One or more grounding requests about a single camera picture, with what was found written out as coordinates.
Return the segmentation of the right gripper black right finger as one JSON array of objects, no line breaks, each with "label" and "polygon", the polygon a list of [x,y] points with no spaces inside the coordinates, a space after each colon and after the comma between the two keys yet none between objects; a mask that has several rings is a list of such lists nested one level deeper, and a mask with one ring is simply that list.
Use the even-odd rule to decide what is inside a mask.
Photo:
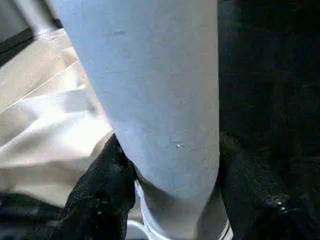
[{"label": "right gripper black right finger", "polygon": [[252,151],[220,134],[219,183],[235,240],[317,240],[320,160]]}]

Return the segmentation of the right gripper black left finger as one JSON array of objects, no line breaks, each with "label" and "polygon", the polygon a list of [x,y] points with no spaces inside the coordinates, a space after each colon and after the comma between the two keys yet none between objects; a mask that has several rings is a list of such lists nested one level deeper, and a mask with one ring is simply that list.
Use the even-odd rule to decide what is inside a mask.
[{"label": "right gripper black left finger", "polygon": [[69,194],[51,239],[125,239],[136,177],[133,164],[112,135]]}]

